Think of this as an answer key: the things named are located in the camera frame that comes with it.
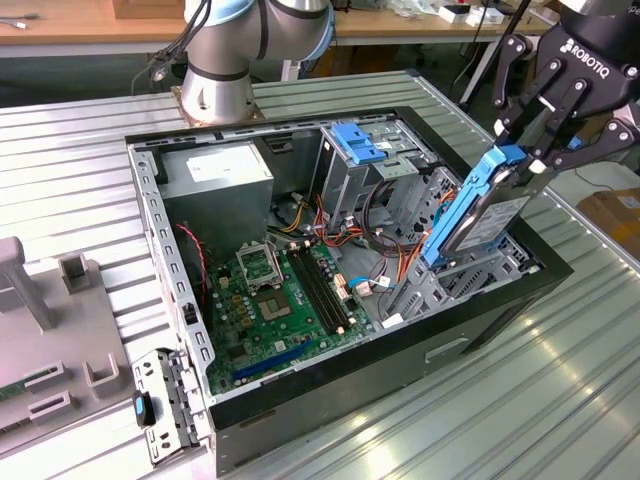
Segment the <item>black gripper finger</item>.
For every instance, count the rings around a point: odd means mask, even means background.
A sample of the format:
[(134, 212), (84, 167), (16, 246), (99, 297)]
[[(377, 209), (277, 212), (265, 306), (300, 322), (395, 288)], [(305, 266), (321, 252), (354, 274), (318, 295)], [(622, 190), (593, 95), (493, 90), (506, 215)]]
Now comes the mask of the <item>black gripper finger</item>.
[(523, 130), (525, 115), (532, 112), (533, 102), (540, 94), (545, 93), (563, 72), (563, 61), (558, 57), (552, 57), (542, 67), (537, 68), (533, 80), (520, 94), (510, 97), (509, 75), (513, 67), (533, 52), (533, 43), (521, 35), (509, 35), (501, 47), (492, 91), (493, 104), (500, 111), (494, 123), (496, 145), (515, 142), (517, 133)]
[[(601, 114), (609, 115), (610, 119), (598, 139), (577, 149), (569, 148), (575, 123)], [(627, 90), (611, 93), (586, 79), (576, 80), (555, 107), (529, 154), (528, 171), (546, 173), (578, 168), (638, 145), (638, 114), (639, 108), (630, 100)]]

